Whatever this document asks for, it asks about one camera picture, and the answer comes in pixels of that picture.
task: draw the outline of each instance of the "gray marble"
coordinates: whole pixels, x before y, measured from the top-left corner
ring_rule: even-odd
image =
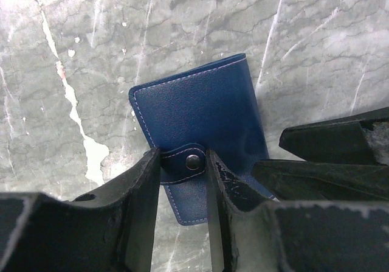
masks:
[[[0,0],[0,190],[65,200],[117,176],[148,149],[130,87],[238,52],[271,157],[293,158],[282,129],[389,106],[388,12],[389,0]],[[162,191],[152,270],[210,269],[207,225],[179,226]]]

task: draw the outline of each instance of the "wallet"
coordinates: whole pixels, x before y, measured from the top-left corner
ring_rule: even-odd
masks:
[[[205,153],[212,149],[251,188],[269,157],[245,54],[137,85],[129,101],[152,148],[160,148],[161,185],[181,225],[207,221]]]

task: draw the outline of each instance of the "metal snap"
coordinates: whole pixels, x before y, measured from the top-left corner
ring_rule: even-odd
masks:
[[[197,170],[200,168],[200,158],[197,155],[188,155],[186,160],[186,166],[190,170]]]

